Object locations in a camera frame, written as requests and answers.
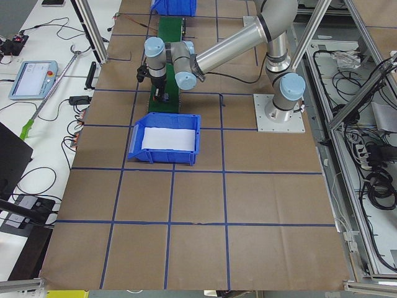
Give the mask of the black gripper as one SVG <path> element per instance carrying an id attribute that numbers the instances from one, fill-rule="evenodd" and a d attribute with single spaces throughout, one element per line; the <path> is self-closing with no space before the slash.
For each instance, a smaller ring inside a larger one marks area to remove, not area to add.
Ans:
<path id="1" fill-rule="evenodd" d="M 154 92 L 154 100 L 162 101 L 163 100 L 163 90 L 166 87 L 167 76 L 163 75 L 160 77 L 151 76 L 151 84 L 156 88 Z"/>

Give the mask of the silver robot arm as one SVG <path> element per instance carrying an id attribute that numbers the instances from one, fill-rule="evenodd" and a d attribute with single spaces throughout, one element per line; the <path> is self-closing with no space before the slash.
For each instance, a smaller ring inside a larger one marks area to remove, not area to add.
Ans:
<path id="1" fill-rule="evenodd" d="M 274 96 L 265 106 L 265 115 L 276 123 L 289 121 L 306 89 L 305 80 L 290 68 L 292 59 L 286 42 L 287 29 L 297 15 L 298 3 L 294 0 L 256 1 L 255 6 L 257 15 L 250 24 L 199 54 L 195 53 L 192 42 L 148 38 L 144 43 L 146 61 L 137 69 L 138 82 L 149 78 L 156 88 L 154 98 L 162 101 L 167 65 L 173 66 L 179 89 L 191 90 L 214 69 L 264 43 L 267 53 L 262 68 L 274 88 Z"/>

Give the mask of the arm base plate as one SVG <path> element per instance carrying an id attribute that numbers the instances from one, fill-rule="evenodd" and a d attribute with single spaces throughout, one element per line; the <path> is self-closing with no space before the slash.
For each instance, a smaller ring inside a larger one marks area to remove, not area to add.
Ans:
<path id="1" fill-rule="evenodd" d="M 255 32 L 258 30 L 260 23 L 256 16 L 244 16 L 243 25 L 244 32 Z"/>
<path id="2" fill-rule="evenodd" d="M 303 116 L 296 102 L 291 111 L 276 108 L 273 94 L 253 94 L 257 130 L 269 133 L 305 133 Z"/>

